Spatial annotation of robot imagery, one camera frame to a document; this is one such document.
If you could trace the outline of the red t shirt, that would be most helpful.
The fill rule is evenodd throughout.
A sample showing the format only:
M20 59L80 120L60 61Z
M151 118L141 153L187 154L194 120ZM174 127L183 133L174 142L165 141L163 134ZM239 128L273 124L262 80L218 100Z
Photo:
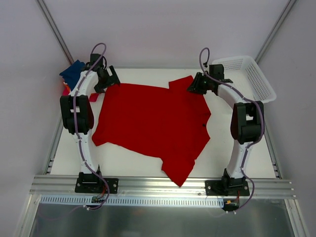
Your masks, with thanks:
M96 146L105 143L159 158L162 171L182 186L208 143L211 111L204 96L188 91L187 76L168 88L122 83L106 90L97 128Z

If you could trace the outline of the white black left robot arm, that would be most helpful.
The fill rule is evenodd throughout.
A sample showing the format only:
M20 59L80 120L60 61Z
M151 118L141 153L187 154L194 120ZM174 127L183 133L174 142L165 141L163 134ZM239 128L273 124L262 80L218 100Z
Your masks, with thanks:
M114 67L107 69L106 63L104 55L91 53L90 61L82 67L74 89L60 98L63 126L74 138L79 154L79 176L89 177L86 187L93 193L102 190L103 180L100 178L100 166L93 155L94 114L89 99L93 94L105 93L108 87L120 85Z

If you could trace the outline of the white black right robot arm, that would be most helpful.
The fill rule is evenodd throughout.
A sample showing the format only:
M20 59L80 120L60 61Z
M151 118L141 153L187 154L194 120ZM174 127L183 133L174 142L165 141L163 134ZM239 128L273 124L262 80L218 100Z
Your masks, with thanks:
M208 71L198 72L187 91L200 95L212 91L233 110L230 125L234 140L232 155L221 179L205 183L207 191L220 196L249 196L249 178L245 170L252 147L264 135L263 103L246 98L230 79L225 79L222 64L212 64Z

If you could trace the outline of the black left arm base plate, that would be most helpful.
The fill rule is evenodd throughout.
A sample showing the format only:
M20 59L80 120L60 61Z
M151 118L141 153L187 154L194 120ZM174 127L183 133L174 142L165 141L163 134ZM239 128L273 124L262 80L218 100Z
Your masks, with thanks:
M107 182L109 189L105 183L93 174L82 174L77 178L75 193L83 194L101 194L103 191L110 194L118 193L119 179L117 178L104 178Z

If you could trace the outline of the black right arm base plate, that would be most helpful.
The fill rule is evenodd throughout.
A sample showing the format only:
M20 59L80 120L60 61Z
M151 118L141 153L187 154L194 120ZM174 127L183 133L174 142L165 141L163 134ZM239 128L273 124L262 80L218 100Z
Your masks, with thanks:
M206 180L205 192L207 196L250 196L247 181L243 181L241 185L228 186L220 180Z

